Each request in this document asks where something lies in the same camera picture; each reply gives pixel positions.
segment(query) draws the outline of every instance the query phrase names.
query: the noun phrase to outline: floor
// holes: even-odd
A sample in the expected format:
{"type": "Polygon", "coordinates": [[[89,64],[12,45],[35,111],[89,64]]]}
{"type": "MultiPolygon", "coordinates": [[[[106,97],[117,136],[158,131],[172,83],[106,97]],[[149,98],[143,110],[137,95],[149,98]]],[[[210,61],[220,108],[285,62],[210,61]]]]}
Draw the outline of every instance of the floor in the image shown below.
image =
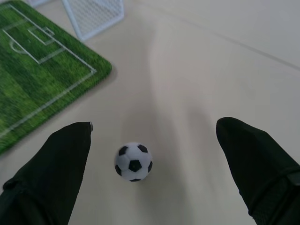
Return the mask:
{"type": "MultiPolygon", "coordinates": [[[[300,162],[300,2],[124,0],[123,22],[86,42],[111,77],[0,157],[0,184],[64,125],[92,121],[70,225],[254,225],[215,135],[233,116],[300,162]],[[143,182],[114,170],[124,143],[154,157],[143,182]]],[[[74,31],[59,0],[38,10],[74,31]]]]}

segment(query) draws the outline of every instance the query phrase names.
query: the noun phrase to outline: soccer ball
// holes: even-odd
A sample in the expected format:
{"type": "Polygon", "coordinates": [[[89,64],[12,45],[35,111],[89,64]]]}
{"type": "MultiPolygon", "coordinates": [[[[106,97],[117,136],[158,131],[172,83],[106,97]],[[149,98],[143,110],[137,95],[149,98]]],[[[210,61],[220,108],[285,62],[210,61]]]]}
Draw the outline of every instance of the soccer ball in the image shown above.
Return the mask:
{"type": "Polygon", "coordinates": [[[128,143],[116,154],[115,169],[118,175],[131,182],[143,180],[152,169],[152,156],[140,143],[128,143]]]}

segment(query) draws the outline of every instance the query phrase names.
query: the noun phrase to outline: mini soccer goal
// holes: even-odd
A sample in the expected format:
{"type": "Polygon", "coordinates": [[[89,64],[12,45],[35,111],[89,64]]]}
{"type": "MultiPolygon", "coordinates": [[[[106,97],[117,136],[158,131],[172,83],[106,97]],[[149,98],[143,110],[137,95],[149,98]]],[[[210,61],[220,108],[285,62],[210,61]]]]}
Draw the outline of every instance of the mini soccer goal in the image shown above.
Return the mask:
{"type": "MultiPolygon", "coordinates": [[[[36,7],[51,0],[28,0],[36,7]]],[[[85,41],[124,18],[122,0],[62,0],[77,37],[85,41]]]]}

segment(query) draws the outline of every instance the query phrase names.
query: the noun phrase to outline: artificial grass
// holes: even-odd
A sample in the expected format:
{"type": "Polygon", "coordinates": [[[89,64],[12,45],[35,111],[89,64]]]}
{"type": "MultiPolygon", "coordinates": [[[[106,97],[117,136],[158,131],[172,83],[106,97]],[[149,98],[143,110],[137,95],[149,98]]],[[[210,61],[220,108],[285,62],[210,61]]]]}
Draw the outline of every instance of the artificial grass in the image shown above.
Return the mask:
{"type": "Polygon", "coordinates": [[[107,60],[25,3],[0,4],[0,154],[111,69],[107,60]]]}

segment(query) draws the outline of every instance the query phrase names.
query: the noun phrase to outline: soccer field mat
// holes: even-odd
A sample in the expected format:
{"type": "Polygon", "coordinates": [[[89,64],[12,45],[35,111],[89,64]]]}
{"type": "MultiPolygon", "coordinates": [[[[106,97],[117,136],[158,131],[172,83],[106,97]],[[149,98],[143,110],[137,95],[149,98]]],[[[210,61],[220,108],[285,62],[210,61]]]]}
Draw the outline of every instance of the soccer field mat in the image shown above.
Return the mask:
{"type": "Polygon", "coordinates": [[[111,69],[108,61],[25,3],[0,4],[0,154],[111,69]]]}

